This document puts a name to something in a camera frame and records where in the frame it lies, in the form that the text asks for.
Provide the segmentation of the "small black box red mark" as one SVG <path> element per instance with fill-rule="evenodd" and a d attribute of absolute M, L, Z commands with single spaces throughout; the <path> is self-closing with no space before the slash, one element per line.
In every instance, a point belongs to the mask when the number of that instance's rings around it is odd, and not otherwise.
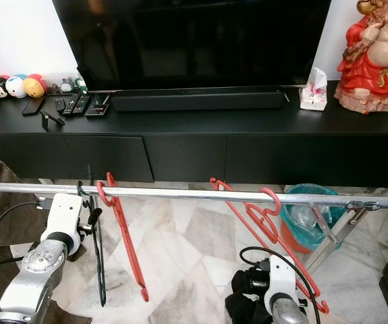
<path fill-rule="evenodd" d="M 84 113 L 86 118 L 102 118 L 110 111 L 110 93 L 95 93 L 91 96 L 88 108 Z"/>

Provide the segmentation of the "red laughing Buddha statue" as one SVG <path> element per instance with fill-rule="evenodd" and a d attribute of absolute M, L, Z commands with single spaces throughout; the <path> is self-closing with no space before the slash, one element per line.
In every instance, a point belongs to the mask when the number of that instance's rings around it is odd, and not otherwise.
<path fill-rule="evenodd" d="M 345 34 L 335 98 L 363 114 L 388 112 L 388 0 L 357 0 L 363 18 Z"/>

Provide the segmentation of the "red plastic hanger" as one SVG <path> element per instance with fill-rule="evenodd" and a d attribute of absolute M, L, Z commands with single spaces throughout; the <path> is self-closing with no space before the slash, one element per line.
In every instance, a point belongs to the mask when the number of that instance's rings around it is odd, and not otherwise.
<path fill-rule="evenodd" d="M 133 271 L 133 277 L 140 288 L 142 299 L 145 302 L 148 302 L 150 300 L 150 296 L 148 296 L 148 290 L 144 282 L 144 278 L 142 277 L 140 263 L 138 261 L 137 253 L 133 246 L 132 237 L 128 229 L 125 212 L 123 211 L 123 205 L 119 197 L 107 194 L 104 191 L 104 186 L 104 182 L 96 182 L 96 191 L 99 194 L 99 198 L 101 198 L 101 200 L 103 200 L 103 202 L 107 204 L 108 207 L 113 209 L 117 224 L 119 224 L 123 243 L 125 243 L 127 257 Z"/>
<path fill-rule="evenodd" d="M 230 192 L 233 192 L 233 188 L 231 188 L 231 186 L 227 185 L 227 183 L 225 182 L 219 181 L 215 177 L 212 177 L 210 179 L 210 183 L 215 190 L 228 190 Z M 279 244 L 280 247 L 282 247 L 286 251 L 286 253 L 288 253 L 288 255 L 292 258 L 294 265 L 298 266 L 299 271 L 301 271 L 302 273 L 301 275 L 298 275 L 298 277 L 302 278 L 302 281 L 296 280 L 296 286 L 302 289 L 305 283 L 310 284 L 310 287 L 312 289 L 304 289 L 307 290 L 305 296 L 307 296 L 308 298 L 314 297 L 312 302 L 316 309 L 315 312 L 317 313 L 317 315 L 319 315 L 320 313 L 329 314 L 330 309 L 329 305 L 327 305 L 327 302 L 325 302 L 325 300 L 320 300 L 320 302 L 317 302 L 315 300 L 321 297 L 321 291 L 319 287 L 315 284 L 315 281 L 313 280 L 313 277 L 311 277 L 310 272 L 305 268 L 302 263 L 300 263 L 300 260 L 294 253 L 292 253 L 292 250 L 289 249 L 289 246 L 284 243 L 284 241 L 278 234 L 277 226 L 271 219 L 271 216 L 278 216 L 278 212 L 280 212 L 280 209 L 282 209 L 282 202 L 280 201 L 280 198 L 278 198 L 277 195 L 273 191 L 271 191 L 271 189 L 261 188 L 260 191 L 264 192 L 264 194 L 267 194 L 268 197 L 270 197 L 270 199 L 274 201 L 277 210 L 261 208 L 260 206 L 256 206 L 256 204 L 248 202 L 247 198 L 243 198 L 242 203 L 245 206 L 247 218 L 252 220 L 252 222 L 256 226 L 258 226 L 259 231 L 261 231 L 262 234 L 265 235 L 268 241 L 271 241 L 272 244 Z M 269 245 L 265 243 L 265 241 L 261 238 L 261 235 L 258 235 L 258 232 L 253 229 L 253 227 L 249 224 L 246 218 L 241 216 L 239 210 L 237 210 L 230 202 L 227 202 L 227 206 L 231 208 L 231 210 L 236 214 L 238 219 L 246 226 L 247 230 L 256 238 L 256 241 L 258 241 L 261 247 L 267 248 Z"/>

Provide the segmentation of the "black television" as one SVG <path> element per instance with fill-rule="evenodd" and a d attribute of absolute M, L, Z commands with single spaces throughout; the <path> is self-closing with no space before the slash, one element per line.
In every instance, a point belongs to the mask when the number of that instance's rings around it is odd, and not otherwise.
<path fill-rule="evenodd" d="M 305 81 L 331 0 L 53 0 L 91 90 Z"/>

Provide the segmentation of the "black soundbar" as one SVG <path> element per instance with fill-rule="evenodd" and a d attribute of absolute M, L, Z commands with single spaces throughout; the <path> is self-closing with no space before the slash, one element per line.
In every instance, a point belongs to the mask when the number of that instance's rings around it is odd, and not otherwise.
<path fill-rule="evenodd" d="M 278 86 L 118 90 L 116 111 L 199 111 L 272 109 L 288 99 Z"/>

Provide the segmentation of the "white egg figurine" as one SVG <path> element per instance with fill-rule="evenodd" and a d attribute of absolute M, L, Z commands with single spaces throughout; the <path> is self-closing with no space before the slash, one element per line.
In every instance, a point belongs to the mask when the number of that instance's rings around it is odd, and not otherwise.
<path fill-rule="evenodd" d="M 6 80 L 5 88 L 8 91 L 9 96 L 17 99 L 27 96 L 24 88 L 25 78 L 27 78 L 25 74 L 15 74 L 11 75 L 11 77 Z"/>

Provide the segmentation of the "orange bin teal bag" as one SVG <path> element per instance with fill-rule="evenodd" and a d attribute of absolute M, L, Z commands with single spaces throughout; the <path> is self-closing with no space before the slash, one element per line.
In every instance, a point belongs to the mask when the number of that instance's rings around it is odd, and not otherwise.
<path fill-rule="evenodd" d="M 337 195 L 336 191 L 314 183 L 299 183 L 285 189 L 288 194 L 325 194 Z M 282 203 L 281 237 L 299 253 L 308 254 L 318 248 L 326 235 L 316 222 L 313 210 L 306 205 Z"/>

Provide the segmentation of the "dark grey plastic hanger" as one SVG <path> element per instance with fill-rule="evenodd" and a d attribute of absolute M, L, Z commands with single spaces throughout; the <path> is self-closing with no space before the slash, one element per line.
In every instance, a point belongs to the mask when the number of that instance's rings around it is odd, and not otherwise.
<path fill-rule="evenodd" d="M 94 195 L 86 194 L 82 189 L 83 182 L 78 181 L 77 191 L 80 197 L 83 198 L 83 204 L 85 206 L 97 207 L 97 202 L 95 201 Z M 92 239 L 94 240 L 94 252 L 96 256 L 96 271 L 97 271 L 97 286 L 99 293 L 99 304 L 105 306 L 105 301 L 107 296 L 105 295 L 105 269 L 104 269 L 104 256 L 103 256 L 103 238 L 101 235 L 101 222 L 96 225 L 94 235 Z"/>

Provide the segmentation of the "black smartphone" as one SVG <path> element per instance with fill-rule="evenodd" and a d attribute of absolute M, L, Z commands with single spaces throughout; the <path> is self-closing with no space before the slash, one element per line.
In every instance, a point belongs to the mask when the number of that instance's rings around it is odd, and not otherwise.
<path fill-rule="evenodd" d="M 22 116 L 31 116 L 37 114 L 43 105 L 45 98 L 43 97 L 27 97 L 23 101 L 23 109 L 21 112 Z"/>

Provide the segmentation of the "brown trousers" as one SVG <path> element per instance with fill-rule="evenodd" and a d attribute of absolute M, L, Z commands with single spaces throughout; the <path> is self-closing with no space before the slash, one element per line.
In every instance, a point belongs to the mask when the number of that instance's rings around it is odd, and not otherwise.
<path fill-rule="evenodd" d="M 21 183 L 21 179 L 0 161 L 0 182 Z M 35 203 L 37 200 L 34 194 L 0 192 L 0 216 L 18 204 Z M 37 240 L 45 230 L 47 215 L 48 211 L 36 209 L 34 205 L 17 207 L 9 212 L 0 222 L 0 261 L 18 257 L 12 255 L 11 246 L 18 244 L 36 246 Z M 0 266 L 0 297 L 18 272 L 17 263 Z M 51 300 L 43 324 L 90 324 L 90 322 L 90 318 L 71 315 L 60 308 L 55 300 Z"/>

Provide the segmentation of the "white tissue box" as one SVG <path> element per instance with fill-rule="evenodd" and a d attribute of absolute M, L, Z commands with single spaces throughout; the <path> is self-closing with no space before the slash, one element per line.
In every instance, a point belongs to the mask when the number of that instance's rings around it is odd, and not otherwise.
<path fill-rule="evenodd" d="M 312 68 L 308 82 L 300 89 L 300 108 L 324 111 L 327 106 L 327 75 L 319 68 Z"/>

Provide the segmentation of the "black knit garment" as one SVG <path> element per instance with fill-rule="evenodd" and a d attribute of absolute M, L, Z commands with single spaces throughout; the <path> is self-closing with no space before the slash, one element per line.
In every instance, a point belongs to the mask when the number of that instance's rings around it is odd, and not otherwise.
<path fill-rule="evenodd" d="M 272 324 L 272 316 L 264 304 L 264 296 L 244 294 L 244 271 L 236 271 L 231 279 L 233 293 L 225 297 L 225 309 L 231 324 Z"/>

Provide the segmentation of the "black TV cabinet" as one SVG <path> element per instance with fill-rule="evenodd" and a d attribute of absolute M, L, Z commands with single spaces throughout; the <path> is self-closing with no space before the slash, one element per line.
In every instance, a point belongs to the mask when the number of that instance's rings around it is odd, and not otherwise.
<path fill-rule="evenodd" d="M 111 110 L 63 126 L 0 102 L 0 161 L 22 178 L 388 186 L 388 112 Z"/>

